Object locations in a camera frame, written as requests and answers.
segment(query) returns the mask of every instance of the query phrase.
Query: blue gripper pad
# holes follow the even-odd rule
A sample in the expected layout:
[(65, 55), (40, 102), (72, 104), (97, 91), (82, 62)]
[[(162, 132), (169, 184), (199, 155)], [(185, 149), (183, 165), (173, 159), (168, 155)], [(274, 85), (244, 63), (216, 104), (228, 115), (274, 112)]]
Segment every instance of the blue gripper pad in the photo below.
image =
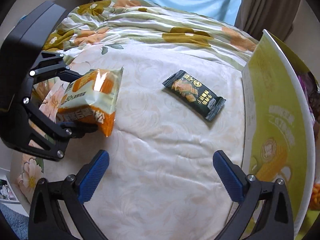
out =
[(244, 201), (243, 184), (236, 176), (228, 162), (221, 154), (221, 151), (216, 151), (213, 154), (212, 162), (216, 169), (224, 187), (226, 188), (230, 198), (234, 202), (242, 203)]
[(100, 156), (91, 165), (91, 168), (82, 179), (79, 185), (78, 200), (81, 204), (91, 199), (106, 169), (109, 166), (109, 154), (106, 151), (100, 151)]

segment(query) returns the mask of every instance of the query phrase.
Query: bed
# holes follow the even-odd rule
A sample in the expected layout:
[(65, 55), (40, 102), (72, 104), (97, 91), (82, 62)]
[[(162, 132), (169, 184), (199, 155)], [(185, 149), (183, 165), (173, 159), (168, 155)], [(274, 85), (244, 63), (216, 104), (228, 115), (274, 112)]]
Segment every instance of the bed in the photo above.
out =
[[(17, 179), (21, 192), (30, 201), (28, 178), (62, 180), (104, 149), (110, 166), (85, 207), (107, 238), (214, 239), (232, 201), (212, 155), (223, 149), (242, 165), (241, 70), (257, 43), (231, 25), (143, 0), (75, 8), (44, 50), (63, 54), (80, 74), (124, 68), (114, 129), (108, 138), (96, 132), (71, 140), (59, 163), (23, 155)], [(213, 122), (205, 122), (164, 89), (162, 82), (180, 69), (227, 100)], [(58, 78), (34, 86), (33, 102), (53, 121), (66, 86)]]

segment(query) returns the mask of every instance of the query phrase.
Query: black snack package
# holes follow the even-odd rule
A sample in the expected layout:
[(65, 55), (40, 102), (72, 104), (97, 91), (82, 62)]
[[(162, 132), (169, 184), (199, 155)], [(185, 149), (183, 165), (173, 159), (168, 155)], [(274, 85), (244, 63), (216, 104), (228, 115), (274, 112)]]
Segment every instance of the black snack package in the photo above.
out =
[(226, 101), (183, 70), (179, 70), (162, 84), (208, 121), (212, 121)]

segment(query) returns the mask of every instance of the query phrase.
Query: blue fluffy carpet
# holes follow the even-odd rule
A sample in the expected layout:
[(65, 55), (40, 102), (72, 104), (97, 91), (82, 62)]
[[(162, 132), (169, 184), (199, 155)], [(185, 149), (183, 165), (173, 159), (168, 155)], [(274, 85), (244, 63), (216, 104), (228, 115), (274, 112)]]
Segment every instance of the blue fluffy carpet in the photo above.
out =
[(15, 234), (21, 239), (28, 239), (29, 218), (0, 203), (0, 209)]

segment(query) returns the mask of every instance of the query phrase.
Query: orange and white snack package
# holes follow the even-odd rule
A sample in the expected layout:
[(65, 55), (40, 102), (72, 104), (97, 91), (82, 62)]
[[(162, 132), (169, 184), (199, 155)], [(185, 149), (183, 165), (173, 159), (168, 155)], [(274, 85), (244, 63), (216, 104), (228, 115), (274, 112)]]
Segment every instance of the orange and white snack package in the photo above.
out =
[(57, 122), (96, 123), (108, 137), (113, 128), (123, 68), (97, 69), (70, 83), (61, 100)]

